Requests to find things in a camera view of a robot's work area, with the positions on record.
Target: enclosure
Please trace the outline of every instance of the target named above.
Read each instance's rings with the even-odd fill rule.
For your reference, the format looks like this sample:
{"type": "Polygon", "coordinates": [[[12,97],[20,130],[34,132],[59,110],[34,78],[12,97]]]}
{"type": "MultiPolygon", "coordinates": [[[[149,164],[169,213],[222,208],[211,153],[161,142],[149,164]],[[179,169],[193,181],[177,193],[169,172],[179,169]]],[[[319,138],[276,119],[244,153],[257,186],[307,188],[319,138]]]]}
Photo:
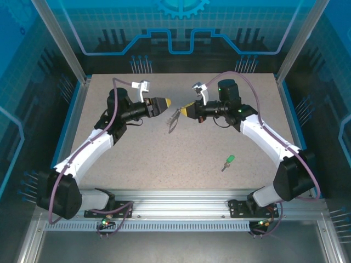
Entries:
{"type": "MultiPolygon", "coordinates": [[[[1,261],[349,262],[350,14],[347,0],[1,1],[1,261]],[[80,182],[82,193],[103,188],[134,202],[120,232],[102,240],[101,219],[83,211],[49,224],[36,180],[87,139],[113,78],[147,80],[144,98],[172,104],[128,126],[80,182]],[[232,218],[228,207],[272,184],[277,165],[262,147],[219,127],[223,118],[180,115],[169,127],[199,99],[194,84],[217,101],[226,78],[267,125],[316,156],[322,196],[278,205],[270,237],[253,238],[255,218],[232,218]]],[[[129,86],[118,87],[136,102],[129,86]]]]}

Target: black motor joint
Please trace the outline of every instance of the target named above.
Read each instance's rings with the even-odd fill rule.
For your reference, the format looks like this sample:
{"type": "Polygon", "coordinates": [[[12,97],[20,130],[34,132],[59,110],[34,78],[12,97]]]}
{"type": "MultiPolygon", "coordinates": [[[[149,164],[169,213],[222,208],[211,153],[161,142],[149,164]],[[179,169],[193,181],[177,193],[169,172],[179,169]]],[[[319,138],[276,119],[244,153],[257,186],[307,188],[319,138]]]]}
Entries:
{"type": "MultiPolygon", "coordinates": [[[[50,198],[54,184],[59,176],[59,172],[51,170],[48,173],[39,172],[37,205],[49,210],[50,198]]],[[[82,205],[82,195],[79,191],[76,180],[71,174],[64,175],[56,190],[53,205],[53,213],[64,219],[73,218],[82,205]]]]}

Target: screwdriver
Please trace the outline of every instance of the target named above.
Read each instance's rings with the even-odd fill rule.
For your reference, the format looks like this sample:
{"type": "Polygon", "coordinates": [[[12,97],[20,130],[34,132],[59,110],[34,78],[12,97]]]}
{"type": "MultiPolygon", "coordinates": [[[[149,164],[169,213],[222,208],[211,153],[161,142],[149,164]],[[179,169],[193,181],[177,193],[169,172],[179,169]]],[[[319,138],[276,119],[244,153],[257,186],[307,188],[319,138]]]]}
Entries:
{"type": "Polygon", "coordinates": [[[226,168],[230,167],[230,163],[235,159],[234,155],[231,155],[228,157],[228,159],[225,161],[224,163],[224,167],[222,169],[222,171],[224,171],[226,168]]]}

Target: wire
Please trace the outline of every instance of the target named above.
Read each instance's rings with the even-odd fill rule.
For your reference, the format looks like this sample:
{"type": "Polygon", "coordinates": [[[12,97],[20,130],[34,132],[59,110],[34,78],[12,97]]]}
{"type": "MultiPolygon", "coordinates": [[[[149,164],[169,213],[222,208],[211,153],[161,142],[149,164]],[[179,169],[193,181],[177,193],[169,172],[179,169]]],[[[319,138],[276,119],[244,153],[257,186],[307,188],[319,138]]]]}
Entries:
{"type": "Polygon", "coordinates": [[[130,125],[130,126],[141,126],[141,125],[143,125],[143,123],[144,123],[143,119],[138,119],[137,122],[138,122],[138,121],[141,121],[141,124],[127,123],[126,125],[130,125]]]}
{"type": "Polygon", "coordinates": [[[228,126],[221,126],[221,125],[219,125],[219,124],[216,122],[216,118],[214,118],[214,117],[213,117],[213,121],[214,121],[214,123],[215,123],[217,126],[223,128],[223,129],[226,129],[226,128],[229,128],[229,127],[230,127],[230,125],[228,125],[228,126]]]}
{"type": "Polygon", "coordinates": [[[129,211],[131,211],[133,202],[128,202],[128,203],[125,204],[124,206],[119,207],[119,208],[117,208],[116,210],[108,211],[108,212],[99,211],[99,210],[91,210],[91,211],[95,211],[95,213],[103,212],[103,213],[101,213],[101,214],[106,214],[106,213],[107,213],[107,214],[111,214],[111,213],[116,213],[117,210],[120,211],[121,209],[123,209],[123,208],[126,207],[127,205],[129,205],[129,206],[128,206],[128,210],[127,210],[126,214],[124,215],[124,217],[123,217],[121,223],[120,223],[119,226],[114,230],[114,232],[112,232],[112,233],[107,233],[107,234],[103,235],[103,234],[100,232],[100,230],[99,230],[99,227],[100,227],[100,226],[97,227],[97,234],[99,234],[101,238],[102,238],[102,237],[107,237],[107,238],[108,238],[109,236],[112,236],[112,235],[114,235],[115,233],[117,233],[117,232],[122,228],[122,225],[124,224],[124,222],[125,222],[125,220],[126,220],[128,214],[129,214],[129,211]]]}
{"type": "Polygon", "coordinates": [[[111,210],[111,211],[102,211],[102,210],[97,210],[97,209],[91,209],[90,211],[93,213],[102,214],[102,215],[116,214],[119,211],[121,211],[122,209],[126,208],[127,206],[132,205],[133,203],[134,203],[133,201],[130,201],[130,202],[124,204],[123,206],[118,207],[117,209],[111,210]]]}
{"type": "Polygon", "coordinates": [[[311,177],[312,181],[313,181],[313,184],[314,186],[316,187],[316,191],[317,191],[317,194],[316,194],[316,197],[313,198],[313,199],[309,199],[309,198],[303,198],[303,197],[296,197],[297,199],[300,199],[300,200],[304,200],[304,201],[316,201],[320,198],[320,187],[319,187],[319,184],[317,182],[317,179],[316,177],[314,176],[313,172],[311,171],[311,169],[308,167],[308,165],[306,164],[306,162],[302,159],[302,157],[297,153],[295,152],[293,149],[290,148],[290,146],[288,144],[286,144],[285,142],[283,142],[282,140],[280,140],[274,133],[272,133],[264,124],[263,124],[263,121],[262,121],[262,118],[261,118],[261,106],[259,104],[259,99],[258,99],[258,95],[252,85],[252,83],[242,74],[239,74],[239,73],[236,73],[234,71],[227,71],[227,72],[223,72],[219,75],[217,75],[216,77],[214,77],[212,80],[210,80],[206,86],[210,86],[215,80],[219,79],[221,76],[224,76],[224,75],[228,75],[228,74],[234,74],[234,75],[237,75],[239,77],[241,77],[248,85],[249,87],[251,88],[252,92],[253,92],[253,95],[255,97],[255,100],[256,100],[256,104],[257,104],[257,113],[258,113],[258,121],[261,125],[261,127],[273,138],[275,139],[278,143],[280,143],[280,145],[282,145],[285,149],[287,149],[288,151],[290,151],[302,164],[302,166],[304,166],[304,168],[306,169],[307,173],[309,174],[309,176],[311,177]]]}
{"type": "Polygon", "coordinates": [[[282,218],[283,218],[283,204],[282,204],[282,202],[277,202],[277,203],[280,204],[280,216],[279,216],[279,219],[278,219],[276,225],[275,225],[268,233],[265,232],[264,235],[261,235],[261,237],[266,237],[266,236],[271,235],[274,231],[276,231],[276,229],[278,228],[278,226],[279,226],[280,223],[281,223],[281,220],[282,220],[282,218]]]}
{"type": "Polygon", "coordinates": [[[117,84],[116,82],[120,82],[125,85],[129,85],[128,82],[121,81],[120,79],[113,78],[112,82],[114,84],[114,94],[115,94],[115,109],[114,109],[114,114],[112,115],[111,121],[108,123],[108,125],[103,129],[98,135],[96,135],[94,138],[91,140],[87,141],[84,145],[82,145],[73,155],[72,157],[68,160],[66,165],[63,167],[62,171],[60,172],[59,176],[57,177],[53,190],[51,192],[51,197],[50,197],[50,204],[49,204],[49,223],[51,225],[56,224],[58,221],[62,219],[62,217],[57,218],[55,221],[53,221],[53,207],[54,207],[54,200],[55,200],[55,195],[57,188],[59,186],[59,183],[64,176],[64,173],[67,171],[69,168],[70,164],[73,162],[73,160],[80,154],[89,144],[93,143],[97,138],[99,138],[102,134],[104,134],[113,124],[116,116],[117,116],[117,109],[118,109],[118,94],[117,94],[117,84]]]}

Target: gear logo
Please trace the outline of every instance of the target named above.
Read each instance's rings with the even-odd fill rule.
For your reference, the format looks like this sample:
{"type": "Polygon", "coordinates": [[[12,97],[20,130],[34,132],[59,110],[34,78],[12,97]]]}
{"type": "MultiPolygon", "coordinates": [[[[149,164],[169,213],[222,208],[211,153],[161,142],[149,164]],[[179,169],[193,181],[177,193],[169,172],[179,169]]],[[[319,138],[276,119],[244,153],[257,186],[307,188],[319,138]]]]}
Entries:
{"type": "Polygon", "coordinates": [[[13,19],[24,26],[32,17],[32,7],[30,0],[0,0],[0,8],[7,7],[13,19]]]}
{"type": "Polygon", "coordinates": [[[205,4],[209,3],[210,0],[156,0],[158,10],[163,11],[165,15],[171,15],[172,19],[197,15],[197,12],[204,10],[205,4]]]}

